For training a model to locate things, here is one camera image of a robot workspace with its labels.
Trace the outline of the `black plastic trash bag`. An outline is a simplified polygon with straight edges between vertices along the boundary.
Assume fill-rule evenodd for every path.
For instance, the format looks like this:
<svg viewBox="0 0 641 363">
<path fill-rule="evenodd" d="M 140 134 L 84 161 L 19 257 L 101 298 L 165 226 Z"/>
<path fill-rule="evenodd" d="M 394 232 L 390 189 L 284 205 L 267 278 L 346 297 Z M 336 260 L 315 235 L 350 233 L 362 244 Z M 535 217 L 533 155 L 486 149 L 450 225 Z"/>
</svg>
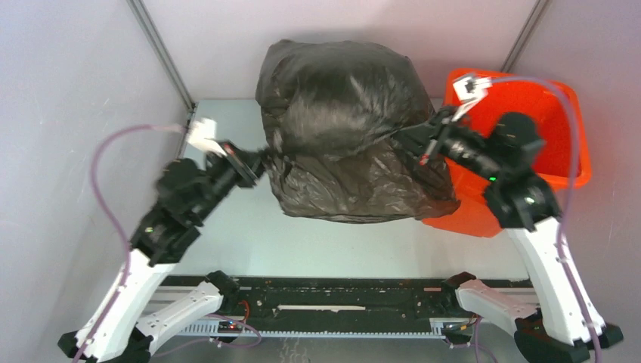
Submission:
<svg viewBox="0 0 641 363">
<path fill-rule="evenodd" d="M 435 114 L 407 56 L 372 42 L 283 39 L 267 50 L 255 99 L 285 215 L 368 224 L 460 207 L 444 158 L 421 165 L 392 137 Z"/>
</svg>

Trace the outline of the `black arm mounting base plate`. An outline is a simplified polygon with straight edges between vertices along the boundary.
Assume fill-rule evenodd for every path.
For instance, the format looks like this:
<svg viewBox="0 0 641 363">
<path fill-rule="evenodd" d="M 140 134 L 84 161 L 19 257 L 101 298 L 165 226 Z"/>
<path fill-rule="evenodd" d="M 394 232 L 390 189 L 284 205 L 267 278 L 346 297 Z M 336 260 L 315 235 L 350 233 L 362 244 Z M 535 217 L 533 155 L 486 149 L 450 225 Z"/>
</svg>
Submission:
<svg viewBox="0 0 641 363">
<path fill-rule="evenodd" d="M 468 321 L 442 279 L 235 277 L 220 313 L 258 330 L 426 332 L 438 318 Z"/>
</svg>

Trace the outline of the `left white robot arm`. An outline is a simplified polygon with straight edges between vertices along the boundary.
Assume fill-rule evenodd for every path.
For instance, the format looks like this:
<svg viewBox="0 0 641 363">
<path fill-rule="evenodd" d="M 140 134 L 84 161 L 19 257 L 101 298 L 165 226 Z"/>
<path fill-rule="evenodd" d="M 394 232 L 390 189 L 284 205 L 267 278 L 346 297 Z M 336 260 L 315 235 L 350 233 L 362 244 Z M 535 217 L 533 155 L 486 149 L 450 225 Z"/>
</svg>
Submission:
<svg viewBox="0 0 641 363">
<path fill-rule="evenodd" d="M 169 163 L 156 183 L 157 199 L 128 242 L 125 261 L 94 315 L 63 334 L 60 350 L 72 361 L 147 362 L 168 340 L 200 318 L 229 315 L 239 305 L 238 285 L 221 271 L 163 309 L 144 314 L 207 217 L 235 188 L 252 188 L 265 171 L 266 151 L 245 151 L 228 141 L 208 151 L 204 164 Z"/>
</svg>

